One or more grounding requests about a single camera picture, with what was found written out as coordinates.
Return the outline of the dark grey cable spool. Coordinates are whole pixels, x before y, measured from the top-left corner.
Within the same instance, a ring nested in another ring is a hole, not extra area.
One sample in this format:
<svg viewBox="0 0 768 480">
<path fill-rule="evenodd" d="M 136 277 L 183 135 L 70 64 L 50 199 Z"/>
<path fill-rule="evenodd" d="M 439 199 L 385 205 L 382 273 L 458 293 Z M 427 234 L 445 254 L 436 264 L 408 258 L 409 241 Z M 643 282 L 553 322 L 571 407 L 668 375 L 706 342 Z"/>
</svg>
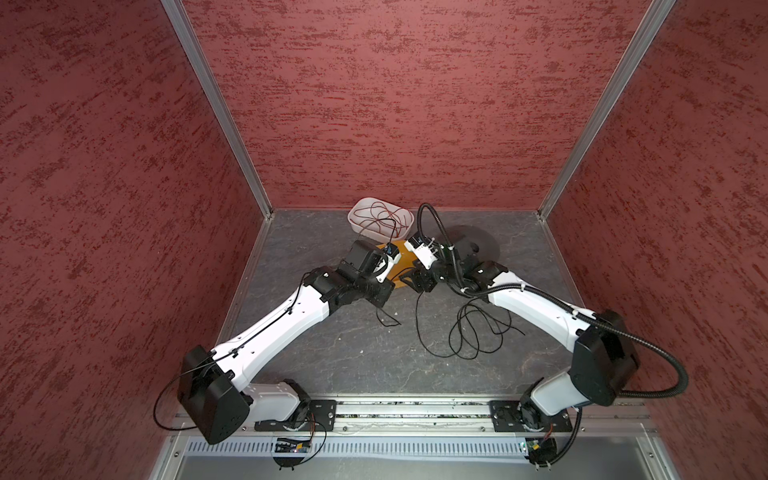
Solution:
<svg viewBox="0 0 768 480">
<path fill-rule="evenodd" d="M 498 261 L 500 245 L 487 231 L 470 225 L 453 225 L 446 229 L 454 245 L 458 259 L 464 263 L 473 258 L 476 262 Z"/>
</svg>

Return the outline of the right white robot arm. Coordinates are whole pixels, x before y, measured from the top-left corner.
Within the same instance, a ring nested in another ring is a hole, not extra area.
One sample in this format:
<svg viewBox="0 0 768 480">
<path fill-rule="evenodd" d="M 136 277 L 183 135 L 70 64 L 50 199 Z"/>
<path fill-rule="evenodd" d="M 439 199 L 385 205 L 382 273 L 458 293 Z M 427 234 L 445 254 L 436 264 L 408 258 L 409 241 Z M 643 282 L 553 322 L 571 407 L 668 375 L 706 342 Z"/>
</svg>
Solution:
<svg viewBox="0 0 768 480">
<path fill-rule="evenodd" d="M 420 294 L 445 283 L 465 298 L 448 334 L 453 357 L 470 360 L 483 353 L 480 335 L 471 321 L 474 315 L 485 319 L 490 332 L 498 338 L 512 329 L 510 319 L 490 315 L 486 305 L 520 317 L 570 353 L 569 368 L 536 381 L 517 401 L 512 419 L 528 431 L 549 429 L 557 417 L 573 407 L 612 405 L 638 370 L 634 342 L 620 315 L 578 308 L 532 286 L 496 262 L 486 261 L 458 272 L 418 265 L 400 279 Z"/>
</svg>

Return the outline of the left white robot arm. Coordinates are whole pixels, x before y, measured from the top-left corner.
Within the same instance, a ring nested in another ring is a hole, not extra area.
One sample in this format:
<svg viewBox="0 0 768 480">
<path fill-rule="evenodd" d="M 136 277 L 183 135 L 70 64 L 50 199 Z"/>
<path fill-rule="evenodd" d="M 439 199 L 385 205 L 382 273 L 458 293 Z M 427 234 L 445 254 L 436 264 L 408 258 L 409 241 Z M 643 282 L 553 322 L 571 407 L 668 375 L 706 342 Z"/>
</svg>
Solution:
<svg viewBox="0 0 768 480">
<path fill-rule="evenodd" d="M 303 391 L 288 381 L 251 385 L 257 374 L 305 331 L 341 307 L 366 300 L 381 309 L 394 282 L 375 275 L 347 278 L 329 267 L 302 276 L 279 307 L 212 350 L 196 346 L 181 364 L 177 399 L 210 445 L 216 445 L 252 420 L 285 421 L 302 402 Z"/>
</svg>

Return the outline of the yellow plastic tray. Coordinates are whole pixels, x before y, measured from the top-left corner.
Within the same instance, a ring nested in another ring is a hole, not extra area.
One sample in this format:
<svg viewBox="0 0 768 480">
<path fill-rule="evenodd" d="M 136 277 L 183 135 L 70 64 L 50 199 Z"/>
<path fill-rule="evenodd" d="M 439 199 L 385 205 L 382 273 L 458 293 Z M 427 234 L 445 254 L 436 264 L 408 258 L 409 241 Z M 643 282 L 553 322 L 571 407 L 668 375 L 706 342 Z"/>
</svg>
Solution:
<svg viewBox="0 0 768 480">
<path fill-rule="evenodd" d="M 404 273 L 405 270 L 414 266 L 417 261 L 417 257 L 413 252 L 410 252 L 406 246 L 405 240 L 397 240 L 394 245 L 398 247 L 400 252 L 400 260 L 390 269 L 387 278 L 392 280 L 395 288 L 404 288 L 405 284 L 399 279 L 399 276 Z"/>
</svg>

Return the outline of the aluminium mounting rail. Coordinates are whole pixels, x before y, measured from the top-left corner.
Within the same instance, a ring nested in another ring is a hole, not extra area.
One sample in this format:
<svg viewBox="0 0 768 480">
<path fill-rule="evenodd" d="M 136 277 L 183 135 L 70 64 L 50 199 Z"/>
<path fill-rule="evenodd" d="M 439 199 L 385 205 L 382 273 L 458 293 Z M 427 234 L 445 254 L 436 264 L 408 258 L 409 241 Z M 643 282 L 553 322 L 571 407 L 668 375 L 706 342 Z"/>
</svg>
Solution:
<svg viewBox="0 0 768 480">
<path fill-rule="evenodd" d="M 570 408 L 567 413 L 573 426 L 571 432 L 532 434 L 494 431 L 488 402 L 510 399 L 470 395 L 336 395 L 312 400 L 320 399 L 338 402 L 334 430 L 330 432 L 337 435 L 479 436 L 490 433 L 566 437 L 573 431 L 595 437 L 653 437 L 658 434 L 648 408 L 639 400 L 620 400 L 609 407 L 586 406 L 580 423 L 576 422 L 576 411 Z"/>
</svg>

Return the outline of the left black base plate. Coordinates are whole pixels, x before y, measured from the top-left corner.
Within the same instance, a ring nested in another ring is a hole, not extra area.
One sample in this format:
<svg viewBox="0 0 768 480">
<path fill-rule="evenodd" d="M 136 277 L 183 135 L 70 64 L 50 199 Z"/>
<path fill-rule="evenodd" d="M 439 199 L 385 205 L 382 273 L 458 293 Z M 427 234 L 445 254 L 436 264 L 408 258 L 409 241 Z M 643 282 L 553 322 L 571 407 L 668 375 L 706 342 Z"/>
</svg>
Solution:
<svg viewBox="0 0 768 480">
<path fill-rule="evenodd" d="M 300 404 L 299 411 L 285 421 L 265 420 L 254 423 L 259 432 L 332 432 L 334 430 L 338 402 L 336 400 L 310 400 Z"/>
</svg>

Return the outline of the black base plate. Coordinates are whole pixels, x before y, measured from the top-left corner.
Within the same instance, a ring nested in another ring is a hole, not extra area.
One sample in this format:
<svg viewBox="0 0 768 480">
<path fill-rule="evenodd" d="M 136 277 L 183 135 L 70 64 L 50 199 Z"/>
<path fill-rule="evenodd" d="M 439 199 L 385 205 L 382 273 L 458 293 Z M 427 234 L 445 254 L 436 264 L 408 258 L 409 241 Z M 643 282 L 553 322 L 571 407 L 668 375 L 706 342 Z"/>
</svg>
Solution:
<svg viewBox="0 0 768 480">
<path fill-rule="evenodd" d="M 566 410 L 548 416 L 531 401 L 491 400 L 488 402 L 494 431 L 508 433 L 565 433 L 573 429 Z"/>
<path fill-rule="evenodd" d="M 338 402 L 336 400 L 310 400 L 300 404 L 299 411 L 285 421 L 265 420 L 254 423 L 259 432 L 332 432 L 334 430 Z"/>
</svg>

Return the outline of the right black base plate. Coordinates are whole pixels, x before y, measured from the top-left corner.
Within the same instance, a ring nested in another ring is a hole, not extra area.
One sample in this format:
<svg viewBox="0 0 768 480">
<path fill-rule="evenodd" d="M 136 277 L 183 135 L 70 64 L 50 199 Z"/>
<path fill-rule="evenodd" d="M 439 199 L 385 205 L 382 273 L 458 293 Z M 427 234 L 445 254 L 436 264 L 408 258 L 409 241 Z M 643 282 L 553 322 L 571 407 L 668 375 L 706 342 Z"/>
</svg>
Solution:
<svg viewBox="0 0 768 480">
<path fill-rule="evenodd" d="M 566 410 L 548 416 L 531 401 L 491 400 L 488 402 L 494 431 L 508 433 L 565 433 L 573 429 Z"/>
</svg>

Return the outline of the right aluminium corner post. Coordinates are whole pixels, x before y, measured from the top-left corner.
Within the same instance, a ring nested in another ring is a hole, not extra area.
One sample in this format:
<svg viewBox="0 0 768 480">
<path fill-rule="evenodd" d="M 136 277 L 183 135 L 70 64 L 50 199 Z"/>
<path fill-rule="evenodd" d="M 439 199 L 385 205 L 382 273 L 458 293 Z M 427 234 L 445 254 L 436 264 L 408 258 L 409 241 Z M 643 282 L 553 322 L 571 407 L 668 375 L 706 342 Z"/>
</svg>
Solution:
<svg viewBox="0 0 768 480">
<path fill-rule="evenodd" d="M 538 209 L 538 218 L 541 223 L 548 222 L 570 180 L 577 172 L 675 4 L 675 0 L 650 2 L 564 166 Z"/>
</svg>

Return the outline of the aluminium corner post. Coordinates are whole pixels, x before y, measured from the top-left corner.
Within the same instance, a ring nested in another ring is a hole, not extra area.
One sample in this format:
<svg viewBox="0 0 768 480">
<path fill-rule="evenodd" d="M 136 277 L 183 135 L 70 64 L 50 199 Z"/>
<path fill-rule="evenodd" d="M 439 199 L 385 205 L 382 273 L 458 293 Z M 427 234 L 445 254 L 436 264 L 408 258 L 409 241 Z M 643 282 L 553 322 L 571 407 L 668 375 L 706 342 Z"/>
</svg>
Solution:
<svg viewBox="0 0 768 480">
<path fill-rule="evenodd" d="M 273 206 L 255 169 L 224 95 L 215 79 L 215 75 L 194 31 L 183 2 L 179 0 L 162 0 L 161 4 L 208 100 L 219 127 L 229 144 L 230 150 L 259 206 L 262 216 L 267 221 L 271 221 L 274 216 Z"/>
<path fill-rule="evenodd" d="M 538 218 L 541 223 L 548 222 L 570 180 L 577 172 L 675 4 L 675 0 L 650 2 L 564 166 L 538 209 Z"/>
</svg>

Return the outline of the left aluminium corner post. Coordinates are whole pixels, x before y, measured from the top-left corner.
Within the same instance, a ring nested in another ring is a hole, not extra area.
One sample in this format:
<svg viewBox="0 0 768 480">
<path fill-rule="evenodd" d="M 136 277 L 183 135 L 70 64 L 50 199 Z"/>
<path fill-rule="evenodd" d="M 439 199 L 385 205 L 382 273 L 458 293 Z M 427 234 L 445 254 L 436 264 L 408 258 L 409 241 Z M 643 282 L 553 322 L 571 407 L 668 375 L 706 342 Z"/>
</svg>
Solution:
<svg viewBox="0 0 768 480">
<path fill-rule="evenodd" d="M 230 150 L 259 206 L 262 216 L 267 221 L 271 221 L 274 216 L 273 206 L 255 169 L 224 95 L 215 79 L 215 75 L 194 31 L 183 2 L 179 0 L 162 0 L 161 4 L 208 100 L 219 127 L 229 144 Z"/>
</svg>

